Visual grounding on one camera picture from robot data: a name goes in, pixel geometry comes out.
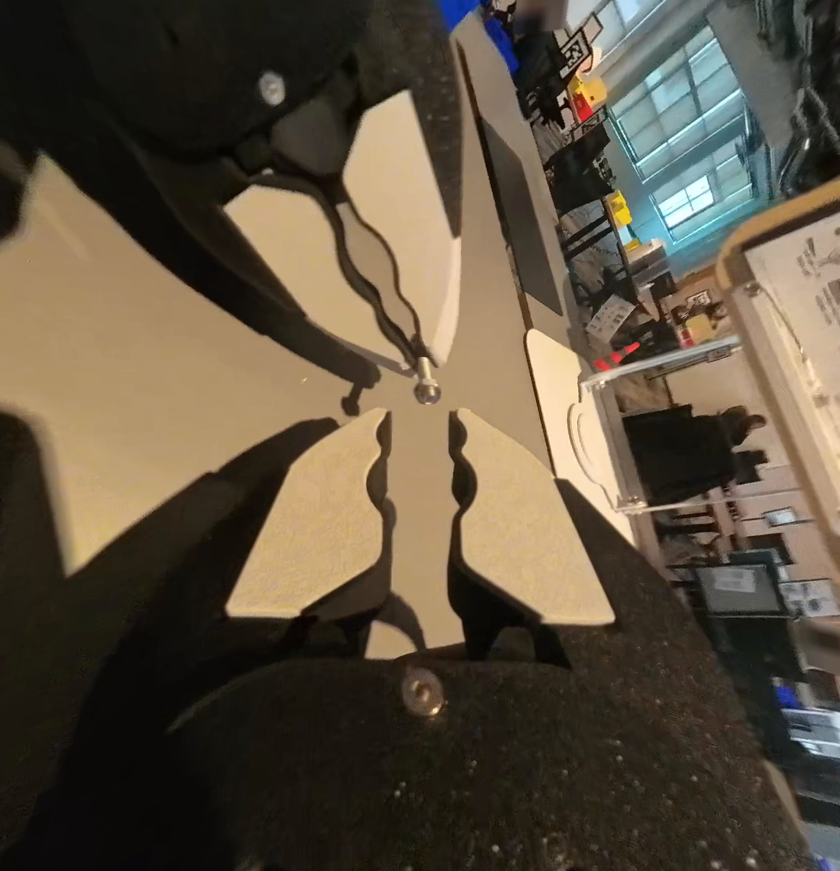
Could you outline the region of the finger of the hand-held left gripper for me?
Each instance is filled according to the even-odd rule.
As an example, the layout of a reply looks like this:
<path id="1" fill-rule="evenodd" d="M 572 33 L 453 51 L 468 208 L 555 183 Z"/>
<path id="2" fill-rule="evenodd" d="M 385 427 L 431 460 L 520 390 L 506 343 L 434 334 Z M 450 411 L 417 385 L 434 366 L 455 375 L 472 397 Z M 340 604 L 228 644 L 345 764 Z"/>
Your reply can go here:
<path id="1" fill-rule="evenodd" d="M 385 335 L 384 314 L 406 341 L 415 335 L 396 292 L 396 265 L 353 206 L 338 204 L 339 227 L 314 196 L 259 177 L 223 210 L 310 323 L 378 367 L 412 377 L 402 348 Z"/>
<path id="2" fill-rule="evenodd" d="M 395 256 L 415 334 L 437 367 L 455 341 L 462 240 L 450 227 L 414 98 L 403 90 L 361 116 L 342 181 L 358 218 Z"/>

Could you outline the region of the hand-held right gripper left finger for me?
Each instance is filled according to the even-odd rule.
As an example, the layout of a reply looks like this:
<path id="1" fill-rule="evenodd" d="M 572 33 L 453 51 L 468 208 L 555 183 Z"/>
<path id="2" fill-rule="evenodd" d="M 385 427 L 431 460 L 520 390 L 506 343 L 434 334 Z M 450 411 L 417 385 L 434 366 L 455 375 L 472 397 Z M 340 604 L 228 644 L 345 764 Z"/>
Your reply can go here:
<path id="1" fill-rule="evenodd" d="M 391 413 L 374 408 L 293 463 L 226 604 L 235 619 L 341 630 L 358 653 L 391 593 Z"/>

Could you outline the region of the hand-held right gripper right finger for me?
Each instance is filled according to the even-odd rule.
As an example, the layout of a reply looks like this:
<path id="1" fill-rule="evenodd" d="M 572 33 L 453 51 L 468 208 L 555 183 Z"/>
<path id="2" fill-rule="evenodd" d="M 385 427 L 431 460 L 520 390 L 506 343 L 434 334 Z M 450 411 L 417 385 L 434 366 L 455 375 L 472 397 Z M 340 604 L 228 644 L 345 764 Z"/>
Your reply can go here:
<path id="1" fill-rule="evenodd" d="M 501 632 L 528 633 L 536 657 L 565 657 L 558 632 L 617 621 L 557 480 L 535 455 L 467 408 L 449 414 L 457 504 L 448 599 L 468 657 Z"/>

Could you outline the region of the black desk mat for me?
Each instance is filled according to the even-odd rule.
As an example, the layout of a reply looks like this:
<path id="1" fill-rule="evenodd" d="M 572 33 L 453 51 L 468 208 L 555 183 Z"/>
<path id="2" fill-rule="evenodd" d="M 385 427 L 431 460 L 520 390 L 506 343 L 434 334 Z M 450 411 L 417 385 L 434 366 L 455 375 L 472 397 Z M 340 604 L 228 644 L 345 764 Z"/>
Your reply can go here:
<path id="1" fill-rule="evenodd" d="M 478 128 L 503 237 L 513 256 L 519 285 L 524 294 L 563 316 L 523 162 L 485 117 L 479 116 Z"/>

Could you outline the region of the white base board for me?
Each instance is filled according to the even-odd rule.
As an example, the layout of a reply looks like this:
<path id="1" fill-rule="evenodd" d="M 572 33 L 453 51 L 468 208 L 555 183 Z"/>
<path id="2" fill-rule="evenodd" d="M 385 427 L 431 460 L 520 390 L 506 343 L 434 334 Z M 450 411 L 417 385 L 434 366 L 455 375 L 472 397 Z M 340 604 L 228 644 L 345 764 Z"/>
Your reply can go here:
<path id="1" fill-rule="evenodd" d="M 552 469 L 569 482 L 630 544 L 619 469 L 596 397 L 581 386 L 582 358 L 537 329 L 524 337 L 527 361 Z"/>

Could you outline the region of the small blue bin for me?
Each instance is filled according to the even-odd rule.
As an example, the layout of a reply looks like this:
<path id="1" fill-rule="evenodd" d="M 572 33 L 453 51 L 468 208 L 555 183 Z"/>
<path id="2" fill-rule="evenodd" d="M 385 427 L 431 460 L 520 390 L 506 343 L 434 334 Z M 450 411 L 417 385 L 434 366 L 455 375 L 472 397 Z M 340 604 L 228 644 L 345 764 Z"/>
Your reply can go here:
<path id="1" fill-rule="evenodd" d="M 483 27 L 504 60 L 509 74 L 514 76 L 518 71 L 520 61 L 515 51 L 512 19 L 509 16 L 499 15 L 496 11 L 491 16 L 484 18 Z"/>

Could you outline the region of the yellow red storage bin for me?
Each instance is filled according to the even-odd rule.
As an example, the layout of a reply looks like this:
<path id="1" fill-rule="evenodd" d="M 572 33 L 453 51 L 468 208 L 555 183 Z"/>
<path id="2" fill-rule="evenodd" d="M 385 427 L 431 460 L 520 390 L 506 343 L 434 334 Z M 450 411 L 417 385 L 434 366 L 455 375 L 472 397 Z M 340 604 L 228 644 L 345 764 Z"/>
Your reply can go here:
<path id="1" fill-rule="evenodd" d="M 607 89 L 600 76 L 575 74 L 568 85 L 573 115 L 582 124 L 606 103 Z"/>

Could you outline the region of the small black monitor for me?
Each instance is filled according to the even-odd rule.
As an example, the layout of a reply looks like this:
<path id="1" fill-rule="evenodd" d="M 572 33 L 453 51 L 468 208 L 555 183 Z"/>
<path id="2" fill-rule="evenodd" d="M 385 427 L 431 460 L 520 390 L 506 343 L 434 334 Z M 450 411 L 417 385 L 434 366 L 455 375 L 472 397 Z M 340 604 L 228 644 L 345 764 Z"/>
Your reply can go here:
<path id="1" fill-rule="evenodd" d="M 705 608 L 718 617 L 784 617 L 787 608 L 774 575 L 762 564 L 731 564 L 694 570 Z"/>

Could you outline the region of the clear acrylic stand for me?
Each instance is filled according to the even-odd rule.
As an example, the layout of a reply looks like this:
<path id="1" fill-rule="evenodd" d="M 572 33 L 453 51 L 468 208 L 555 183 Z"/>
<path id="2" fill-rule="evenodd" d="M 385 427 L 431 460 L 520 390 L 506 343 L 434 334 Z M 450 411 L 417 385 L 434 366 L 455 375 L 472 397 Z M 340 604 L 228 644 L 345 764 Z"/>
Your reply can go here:
<path id="1" fill-rule="evenodd" d="M 659 380 L 665 381 L 667 376 L 671 374 L 676 375 L 680 372 L 686 371 L 690 367 L 696 367 L 699 365 L 717 365 L 720 360 L 730 357 L 739 346 L 740 344 L 737 338 L 734 335 L 731 335 L 729 337 L 725 337 L 724 339 L 714 340 L 703 345 L 686 347 L 676 351 L 671 351 L 666 354 L 661 354 L 653 358 L 646 358 L 641 361 L 628 363 L 626 365 L 615 368 L 611 372 L 597 373 L 593 376 L 586 377 L 583 381 L 581 381 L 581 386 L 586 392 L 591 393 L 596 397 L 599 403 L 600 411 L 603 415 L 603 419 L 604 421 L 606 421 L 606 406 L 605 403 L 601 400 L 601 396 L 615 382 L 619 382 L 622 380 L 631 380 L 634 382 L 640 381 L 643 386 L 646 386 L 649 382 Z M 692 404 L 677 404 L 670 400 L 664 408 L 678 405 Z M 620 469 L 625 475 L 625 484 L 632 485 L 631 488 L 628 488 L 626 485 L 622 486 L 623 495 L 621 498 L 620 511 L 625 513 L 627 517 L 638 517 L 642 515 L 657 513 L 660 511 L 680 509 L 690 505 L 698 505 L 701 503 L 701 497 L 711 491 L 718 490 L 711 490 L 694 499 L 680 503 L 666 504 L 659 507 L 651 507 L 647 504 L 643 487 L 641 485 L 641 481 L 634 463 L 632 451 L 630 449 L 629 442 L 625 436 L 622 419 L 625 416 L 629 416 L 634 413 L 643 413 L 664 408 L 639 408 L 636 410 L 632 410 L 631 412 L 624 415 L 620 411 L 613 415 L 613 429 L 616 430 L 617 434 L 622 435 L 625 439 L 625 447 L 618 453 L 614 452 L 615 463 L 618 469 Z M 760 415 L 757 413 L 753 413 L 750 408 L 746 408 L 750 413 Z M 706 414 L 697 414 L 694 410 L 693 412 L 697 415 L 714 415 L 725 410 L 715 411 L 713 413 Z M 768 427 L 769 419 L 767 418 L 767 426 L 761 430 L 765 430 Z M 719 490 L 728 492 L 731 489 L 735 489 L 737 487 L 759 484 L 763 480 L 763 472 L 767 469 L 774 468 L 774 464 L 771 463 L 772 457 L 765 450 L 763 450 L 763 448 L 760 447 L 745 449 L 743 446 L 747 441 L 744 441 L 743 445 L 736 449 L 736 452 L 740 454 L 738 460 L 741 462 L 741 473 L 738 477 L 737 483 L 731 484 Z"/>

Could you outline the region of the printed marker board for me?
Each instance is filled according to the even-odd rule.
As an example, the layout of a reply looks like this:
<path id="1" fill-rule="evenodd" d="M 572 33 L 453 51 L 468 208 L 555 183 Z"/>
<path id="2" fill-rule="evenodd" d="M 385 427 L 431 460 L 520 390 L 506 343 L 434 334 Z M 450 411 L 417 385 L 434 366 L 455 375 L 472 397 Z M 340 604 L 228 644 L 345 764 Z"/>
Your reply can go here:
<path id="1" fill-rule="evenodd" d="M 567 71 L 593 70 L 602 57 L 602 50 L 595 43 L 603 29 L 599 15 L 591 13 L 571 35 L 566 37 L 559 51 Z"/>

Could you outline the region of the large window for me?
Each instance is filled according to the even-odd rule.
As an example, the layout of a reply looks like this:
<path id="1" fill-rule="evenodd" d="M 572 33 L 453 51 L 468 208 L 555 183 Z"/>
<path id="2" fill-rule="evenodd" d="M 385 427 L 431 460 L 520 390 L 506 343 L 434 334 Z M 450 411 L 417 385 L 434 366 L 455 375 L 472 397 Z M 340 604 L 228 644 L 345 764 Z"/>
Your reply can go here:
<path id="1" fill-rule="evenodd" d="M 613 127 L 673 244 L 697 241 L 760 199 L 741 85 L 705 25 L 612 105 Z"/>

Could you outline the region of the printed instruction sheet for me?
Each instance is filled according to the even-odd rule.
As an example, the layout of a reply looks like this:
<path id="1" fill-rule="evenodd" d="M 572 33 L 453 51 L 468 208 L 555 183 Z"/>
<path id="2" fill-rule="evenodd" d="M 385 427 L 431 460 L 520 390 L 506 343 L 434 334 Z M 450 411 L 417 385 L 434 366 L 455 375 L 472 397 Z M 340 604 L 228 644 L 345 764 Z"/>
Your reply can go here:
<path id="1" fill-rule="evenodd" d="M 820 386 L 840 397 L 840 211 L 746 252 Z"/>

